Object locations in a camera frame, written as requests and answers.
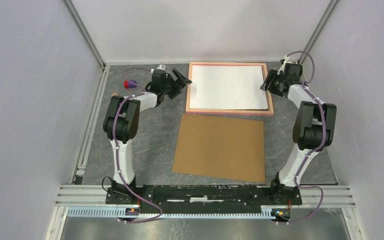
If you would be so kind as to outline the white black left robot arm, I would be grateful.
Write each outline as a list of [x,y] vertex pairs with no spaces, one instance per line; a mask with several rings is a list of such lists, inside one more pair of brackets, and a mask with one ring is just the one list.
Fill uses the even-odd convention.
[[125,204],[131,204],[137,198],[132,145],[139,129],[140,113],[158,107],[165,97],[176,98],[192,84],[176,68],[169,73],[162,64],[149,72],[151,80],[145,86],[134,79],[125,79],[126,89],[140,88],[141,91],[129,96],[112,96],[102,126],[110,141],[114,162],[107,196]]

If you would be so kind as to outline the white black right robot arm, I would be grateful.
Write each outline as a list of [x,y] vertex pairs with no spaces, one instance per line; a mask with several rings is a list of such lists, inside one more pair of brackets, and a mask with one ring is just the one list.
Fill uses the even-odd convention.
[[285,166],[270,183],[269,199],[282,204],[298,194],[301,178],[314,157],[332,144],[337,107],[320,100],[301,81],[303,67],[282,60],[278,70],[271,69],[261,86],[271,94],[286,97],[298,109],[292,129],[294,146]]

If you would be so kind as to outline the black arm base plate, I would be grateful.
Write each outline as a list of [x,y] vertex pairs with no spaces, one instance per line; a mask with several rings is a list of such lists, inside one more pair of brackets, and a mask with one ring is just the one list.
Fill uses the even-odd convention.
[[121,202],[110,199],[106,204],[138,204],[145,214],[233,214],[257,213],[262,206],[300,206],[300,190],[292,196],[273,193],[260,185],[143,185],[134,189],[136,199]]

